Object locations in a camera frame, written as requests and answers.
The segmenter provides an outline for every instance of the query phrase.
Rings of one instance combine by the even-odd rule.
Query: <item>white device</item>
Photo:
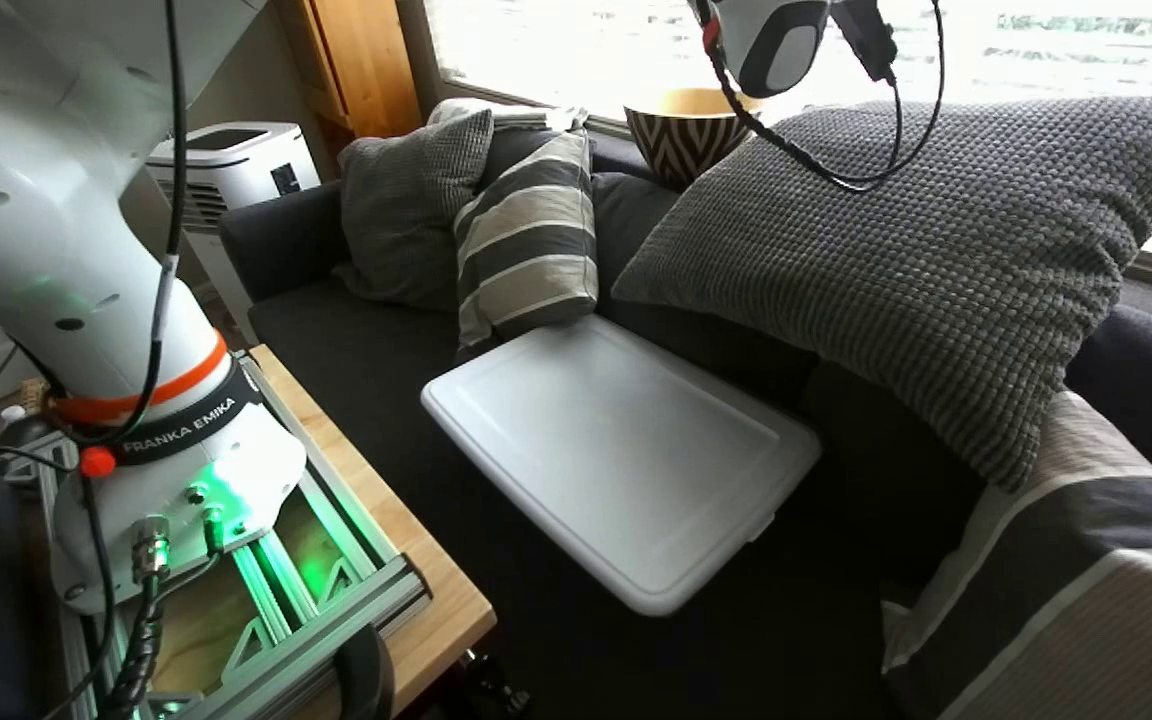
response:
[[[321,172],[307,155],[304,133],[276,119],[195,127],[184,141],[184,160],[184,240],[203,264],[215,294],[226,298],[245,340],[256,340],[248,319],[254,294],[226,250],[215,223],[231,208],[321,187]],[[173,194],[173,141],[156,142],[143,169]]]
[[[227,208],[321,187],[298,125],[208,125],[184,141],[184,228],[215,231]],[[173,141],[149,151],[149,174],[173,194]]]
[[[807,476],[807,423],[589,317],[421,391],[483,476],[609,593],[676,612]]]
[[[259,0],[181,2],[184,105],[256,11]],[[173,547],[156,571],[203,563],[215,503],[231,507],[226,547],[264,537],[304,476],[304,443],[254,404],[195,294],[164,283],[164,264],[120,215],[131,172],[167,127],[164,2],[0,0],[0,329],[48,370],[51,416],[73,435],[117,435],[149,394],[142,423],[117,435],[117,471],[66,483],[51,507],[51,582],[79,612],[105,609],[99,566],[117,599],[142,593],[149,537]],[[160,370],[143,391],[151,340]]]

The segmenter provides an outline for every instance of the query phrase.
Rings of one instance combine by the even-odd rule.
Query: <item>gray couch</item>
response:
[[[483,184],[536,148],[495,136]],[[226,215],[256,335],[300,377],[501,612],[501,660],[536,715],[901,715],[882,679],[882,599],[913,599],[980,495],[926,418],[860,377],[735,325],[611,298],[676,193],[630,142],[598,142],[601,317],[803,416],[826,461],[777,522],[687,609],[646,618],[542,537],[425,416],[455,317],[353,294],[342,187]],[[1152,461],[1152,283],[1076,355],[1068,384]]]

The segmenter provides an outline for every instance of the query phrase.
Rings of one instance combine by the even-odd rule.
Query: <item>sofa seat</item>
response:
[[[329,277],[259,298],[254,325],[495,604],[501,660],[536,715],[901,715],[876,676],[882,594],[798,503],[676,615],[649,618],[421,408],[455,365],[452,317],[366,302]]]

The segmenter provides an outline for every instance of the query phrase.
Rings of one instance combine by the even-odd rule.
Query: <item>white tray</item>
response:
[[[676,612],[759,537],[820,457],[811,428],[598,317],[501,342],[421,400],[646,615]]]

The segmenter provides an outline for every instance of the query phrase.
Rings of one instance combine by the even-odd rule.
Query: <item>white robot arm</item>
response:
[[[184,101],[259,2],[181,0]],[[259,537],[304,471],[304,448],[254,404],[191,293],[173,279],[156,311],[164,270],[120,215],[120,193],[173,127],[167,67],[164,2],[0,0],[0,329],[48,370],[51,412],[77,435],[114,435],[131,416],[149,340],[164,335],[143,416],[98,483],[117,594],[138,593],[143,528],[164,533],[181,571],[208,557],[215,503],[238,507],[220,518],[226,541]],[[98,612],[99,557],[79,483],[51,514],[58,593]]]

